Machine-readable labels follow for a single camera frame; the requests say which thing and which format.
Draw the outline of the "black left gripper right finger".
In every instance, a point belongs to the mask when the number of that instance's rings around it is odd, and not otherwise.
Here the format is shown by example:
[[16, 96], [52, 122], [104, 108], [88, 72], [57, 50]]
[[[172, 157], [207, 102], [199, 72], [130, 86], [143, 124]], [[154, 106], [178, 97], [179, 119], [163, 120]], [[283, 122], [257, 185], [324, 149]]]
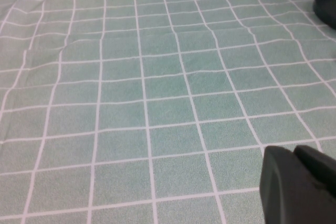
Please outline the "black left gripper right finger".
[[335, 198], [335, 160], [307, 145], [296, 146], [293, 153]]

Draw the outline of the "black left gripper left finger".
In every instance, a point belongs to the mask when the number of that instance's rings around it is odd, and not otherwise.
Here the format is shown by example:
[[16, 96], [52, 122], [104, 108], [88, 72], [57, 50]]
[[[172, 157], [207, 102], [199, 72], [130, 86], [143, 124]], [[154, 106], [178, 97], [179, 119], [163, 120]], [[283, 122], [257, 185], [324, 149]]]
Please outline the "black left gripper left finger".
[[265, 223], [335, 223], [335, 198], [284, 147], [265, 148], [259, 193]]

